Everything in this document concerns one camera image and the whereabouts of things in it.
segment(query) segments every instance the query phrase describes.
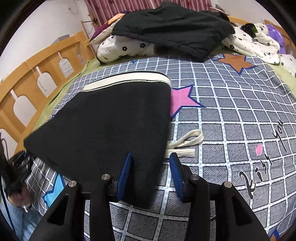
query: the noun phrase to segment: white drawstring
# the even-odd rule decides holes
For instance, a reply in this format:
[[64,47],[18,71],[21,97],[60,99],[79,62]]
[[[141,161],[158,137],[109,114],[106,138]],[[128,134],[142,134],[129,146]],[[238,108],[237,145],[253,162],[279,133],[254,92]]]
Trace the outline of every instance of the white drawstring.
[[[188,142],[183,142],[185,139],[189,137],[195,137],[195,138]],[[189,131],[187,134],[182,136],[179,140],[168,144],[167,150],[165,152],[165,157],[169,158],[172,152],[176,152],[178,156],[194,157],[195,149],[175,149],[175,148],[196,145],[201,143],[203,139],[204,137],[201,130],[195,129],[195,130]]]

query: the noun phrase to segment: pink curtain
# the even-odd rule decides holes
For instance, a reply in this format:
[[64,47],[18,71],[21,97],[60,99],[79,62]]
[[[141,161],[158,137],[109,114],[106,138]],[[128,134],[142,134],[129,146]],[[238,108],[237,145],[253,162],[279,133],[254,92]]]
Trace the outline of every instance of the pink curtain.
[[[98,19],[99,25],[104,24],[114,15],[122,11],[135,11],[145,8],[157,8],[162,0],[84,0],[89,11]],[[195,11],[209,10],[210,0],[170,0],[185,8]]]

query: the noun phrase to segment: wall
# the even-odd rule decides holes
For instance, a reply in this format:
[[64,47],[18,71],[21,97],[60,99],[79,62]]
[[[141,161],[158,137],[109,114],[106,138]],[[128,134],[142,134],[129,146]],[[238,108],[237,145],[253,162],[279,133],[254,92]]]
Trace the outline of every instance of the wall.
[[24,21],[5,48],[0,57],[0,79],[58,37],[82,31],[81,20],[90,20],[83,0],[45,1]]
[[218,2],[220,7],[233,17],[251,23],[262,23],[263,19],[266,19],[279,25],[272,15],[255,0],[211,0],[211,2],[213,6]]

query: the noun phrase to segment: orange star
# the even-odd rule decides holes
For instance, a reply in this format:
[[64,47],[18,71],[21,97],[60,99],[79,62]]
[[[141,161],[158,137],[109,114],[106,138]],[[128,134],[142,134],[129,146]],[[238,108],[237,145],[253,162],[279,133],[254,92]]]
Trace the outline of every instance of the orange star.
[[256,65],[246,62],[245,55],[224,54],[224,58],[220,58],[217,61],[229,64],[239,75],[242,73],[243,69],[251,69],[256,67]]

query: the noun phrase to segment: jeans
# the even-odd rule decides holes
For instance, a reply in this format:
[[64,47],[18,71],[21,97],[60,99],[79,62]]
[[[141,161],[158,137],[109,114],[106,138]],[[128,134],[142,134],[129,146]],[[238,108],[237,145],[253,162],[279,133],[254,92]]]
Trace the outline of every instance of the jeans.
[[[7,197],[5,197],[5,199],[17,237],[21,241],[28,241],[42,217],[41,214],[33,205],[31,208],[27,209],[28,212],[25,212],[22,207],[16,207],[12,205],[7,200]],[[3,200],[0,202],[0,209],[9,226],[11,227]]]

